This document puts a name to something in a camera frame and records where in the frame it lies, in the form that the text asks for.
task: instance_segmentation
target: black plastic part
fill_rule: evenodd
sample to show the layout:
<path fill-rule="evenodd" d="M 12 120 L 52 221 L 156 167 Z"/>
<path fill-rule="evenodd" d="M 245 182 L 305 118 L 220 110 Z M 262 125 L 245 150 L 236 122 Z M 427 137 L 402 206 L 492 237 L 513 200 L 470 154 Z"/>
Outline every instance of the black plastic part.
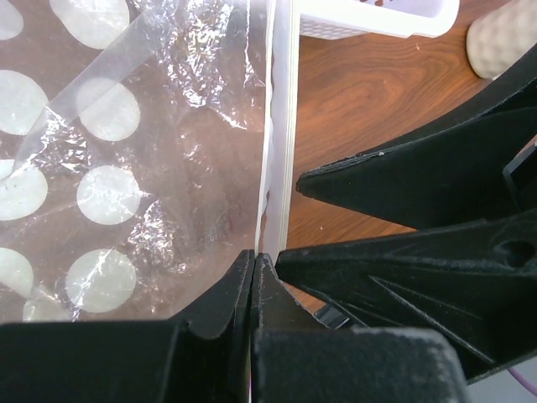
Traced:
<path fill-rule="evenodd" d="M 452 348 L 417 330 L 263 331 L 253 391 L 263 403 L 466 403 Z"/>
<path fill-rule="evenodd" d="M 168 321 L 0 327 L 0 401 L 466 403 L 435 332 L 333 332 L 300 308 L 270 258 L 242 252 Z"/>
<path fill-rule="evenodd" d="M 0 401 L 248 401 L 253 251 L 165 322 L 0 327 Z"/>
<path fill-rule="evenodd" d="M 537 133 L 537 46 L 422 128 L 304 173 L 306 196 L 424 229 L 514 214 L 503 169 Z"/>
<path fill-rule="evenodd" d="M 314 314 L 314 317 L 326 327 L 337 330 L 347 324 L 351 324 L 349 318 L 338 311 L 330 304 L 324 305 L 319 311 Z"/>
<path fill-rule="evenodd" d="M 503 170 L 503 177 L 519 211 L 537 207 L 537 147 L 531 144 Z"/>
<path fill-rule="evenodd" d="M 281 280 L 363 327 L 430 327 L 472 381 L 537 354 L 537 210 L 497 222 L 287 250 Z"/>
<path fill-rule="evenodd" d="M 285 330 L 321 330 L 325 327 L 303 309 L 278 279 L 270 256 L 260 254 L 256 260 L 253 282 L 252 318 L 260 328 Z"/>

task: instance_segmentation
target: crinkled plastic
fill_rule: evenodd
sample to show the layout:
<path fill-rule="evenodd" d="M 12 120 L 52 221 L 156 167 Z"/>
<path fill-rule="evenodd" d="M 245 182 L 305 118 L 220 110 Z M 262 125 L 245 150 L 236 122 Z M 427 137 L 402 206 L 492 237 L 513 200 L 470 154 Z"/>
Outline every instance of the crinkled plastic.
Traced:
<path fill-rule="evenodd" d="M 0 320 L 173 315 L 254 247 L 266 1 L 0 0 L 13 10 Z"/>

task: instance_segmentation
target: polka dot pattern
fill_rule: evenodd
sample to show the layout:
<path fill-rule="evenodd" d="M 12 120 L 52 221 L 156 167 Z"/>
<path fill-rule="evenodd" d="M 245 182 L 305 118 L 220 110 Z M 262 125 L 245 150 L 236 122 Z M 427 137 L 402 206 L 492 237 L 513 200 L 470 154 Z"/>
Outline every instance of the polka dot pattern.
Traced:
<path fill-rule="evenodd" d="M 95 102 L 96 94 L 110 88 Z M 107 78 L 88 81 L 77 94 L 81 122 L 99 139 L 119 141 L 134 133 L 140 123 L 140 108 L 134 95 L 122 84 Z M 90 104 L 86 109 L 80 105 Z"/>
<path fill-rule="evenodd" d="M 0 70 L 0 130 L 24 136 L 48 103 L 41 87 L 30 77 Z"/>
<path fill-rule="evenodd" d="M 49 186 L 41 171 L 30 163 L 12 173 L 14 160 L 0 160 L 0 221 L 27 217 L 47 197 Z"/>
<path fill-rule="evenodd" d="M 32 265 L 19 252 L 0 248 L 0 283 L 29 298 L 34 285 Z"/>
<path fill-rule="evenodd" d="M 113 249 L 97 249 L 70 267 L 65 288 L 75 306 L 103 313 L 117 309 L 132 295 L 136 279 L 136 268 L 127 256 Z"/>
<path fill-rule="evenodd" d="M 138 210 L 141 198 L 133 174 L 111 165 L 90 170 L 76 193 L 82 213 L 102 225 L 126 222 Z"/>
<path fill-rule="evenodd" d="M 69 313 L 52 298 L 28 300 L 23 307 L 23 322 L 67 322 Z"/>
<path fill-rule="evenodd" d="M 8 0 L 0 0 L 0 40 L 15 38 L 23 28 L 23 16 Z"/>
<path fill-rule="evenodd" d="M 130 23 L 125 0 L 50 0 L 50 7 L 73 37 L 106 49 Z"/>

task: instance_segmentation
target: wooden table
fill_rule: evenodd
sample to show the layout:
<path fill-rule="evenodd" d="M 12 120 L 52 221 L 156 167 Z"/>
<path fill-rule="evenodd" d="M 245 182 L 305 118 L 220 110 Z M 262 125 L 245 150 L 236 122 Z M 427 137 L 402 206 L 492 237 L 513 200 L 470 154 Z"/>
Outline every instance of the wooden table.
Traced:
<path fill-rule="evenodd" d="M 295 182 L 306 170 L 408 133 L 481 91 L 487 81 L 468 64 L 466 32 L 476 18 L 507 2 L 461 0 L 454 28 L 437 39 L 302 37 Z M 288 248 L 405 231 L 409 229 L 295 191 Z M 306 294 L 296 295 L 310 311 L 323 305 Z"/>

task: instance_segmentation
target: brown wooden surface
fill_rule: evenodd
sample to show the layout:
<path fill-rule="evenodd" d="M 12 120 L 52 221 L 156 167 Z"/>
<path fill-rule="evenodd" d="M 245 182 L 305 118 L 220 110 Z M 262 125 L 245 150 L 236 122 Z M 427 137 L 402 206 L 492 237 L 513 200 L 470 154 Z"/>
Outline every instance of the brown wooden surface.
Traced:
<path fill-rule="evenodd" d="M 468 64 L 466 32 L 476 18 L 507 2 L 461 0 L 454 28 L 436 39 L 302 37 L 295 182 L 306 170 L 407 133 L 481 91 L 487 82 Z M 409 230 L 295 191 L 288 248 L 403 231 Z M 297 296 L 311 311 L 322 306 L 310 296 Z"/>

